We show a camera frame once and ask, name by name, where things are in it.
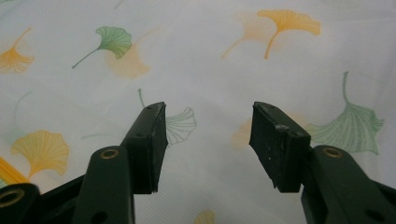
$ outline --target white fabric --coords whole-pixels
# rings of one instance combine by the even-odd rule
[[[320,32],[280,32],[264,59],[276,24],[257,12],[280,9],[309,16]],[[221,58],[244,36],[244,20],[262,22],[263,40],[241,41]],[[107,49],[72,68],[98,48],[95,31],[104,26],[132,35],[143,65],[129,69],[144,72],[117,75]],[[32,175],[42,192],[84,174],[95,150],[120,143],[143,108],[140,89],[145,105],[167,104],[167,117],[191,108],[196,128],[167,149],[159,192],[135,196],[137,223],[193,223],[205,210],[216,223],[305,223],[300,194],[273,189],[252,148],[238,145],[248,133],[238,131],[255,101],[303,127],[328,124],[346,107],[345,72],[348,101],[383,120],[378,153],[352,155],[368,176],[396,188],[396,1],[14,0],[0,4],[0,54],[29,28],[16,50],[34,60],[0,74],[0,156],[28,176],[28,161],[6,138],[13,118],[24,134],[60,133],[70,148],[66,171]]]

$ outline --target fabric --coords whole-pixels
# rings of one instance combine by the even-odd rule
[[[252,105],[396,188],[395,39],[394,0],[0,0],[0,157],[46,192],[165,102],[137,223],[305,223],[248,145]]]

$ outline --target clamp jaw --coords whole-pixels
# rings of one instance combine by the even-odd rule
[[[2,224],[134,224],[134,194],[158,191],[167,144],[165,104],[146,106],[119,146],[92,154],[85,175],[43,195],[33,184],[0,189]]]
[[[311,136],[279,108],[256,102],[249,144],[274,188],[299,192],[308,224],[396,223],[396,190],[371,180],[343,149]]]

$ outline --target backdrop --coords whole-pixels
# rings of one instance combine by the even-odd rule
[[[0,0],[0,185],[42,193],[165,102],[137,223],[305,223],[248,145],[276,105],[396,188],[395,0]]]

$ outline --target leaf stem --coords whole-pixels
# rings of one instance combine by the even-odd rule
[[[114,9],[117,9],[117,8],[121,5],[122,2],[123,2],[123,0],[120,0],[120,1],[117,3],[117,5],[114,7]]]
[[[239,45],[245,38],[240,38],[237,41],[235,41],[229,48],[227,48],[227,50],[223,53],[223,55],[221,55],[221,59],[225,59],[225,57],[227,57],[227,55],[230,53],[230,51],[235,48],[237,45]]]
[[[264,59],[265,59],[265,60],[268,59],[268,56],[269,56],[269,54],[270,54],[270,48],[271,48],[271,46],[272,46],[272,44],[273,44],[273,42],[274,42],[275,37],[276,37],[279,33],[280,33],[279,31],[276,31],[276,33],[273,35],[273,37],[271,37],[271,40],[270,40],[270,42],[268,43],[267,50],[265,51],[265,56],[264,56]]]
[[[91,53],[87,54],[87,56],[85,56],[84,58],[82,58],[81,60],[79,60],[78,63],[76,63],[72,68],[75,68],[79,63],[81,63],[82,61],[84,61],[84,59],[88,58],[88,56],[90,56],[91,54],[93,54],[94,52],[96,52],[98,49],[93,50]]]
[[[15,41],[15,44],[13,46],[14,48],[15,48],[15,46],[17,46],[18,42],[20,42],[20,40],[23,38],[23,36],[26,35],[26,33],[28,33],[30,30],[32,30],[32,27],[29,27],[27,30],[25,30],[23,32],[23,34],[21,34],[21,36],[17,39],[17,41]]]
[[[139,99],[140,99],[140,104],[142,104],[143,108],[145,108],[145,103],[143,102],[143,97],[142,97],[142,89],[137,90],[139,92]]]
[[[18,107],[20,106],[21,101],[28,96],[29,94],[31,94],[32,92],[29,91],[27,93],[25,93],[20,100],[18,100],[18,102],[15,104],[15,108],[14,108],[14,126],[18,128],[18,124],[17,124],[17,112],[18,112]]]
[[[348,99],[347,99],[347,74],[348,74],[349,72],[348,71],[346,71],[345,73],[344,73],[344,78],[343,78],[343,97],[344,97],[344,100],[348,103],[349,101],[348,101]]]

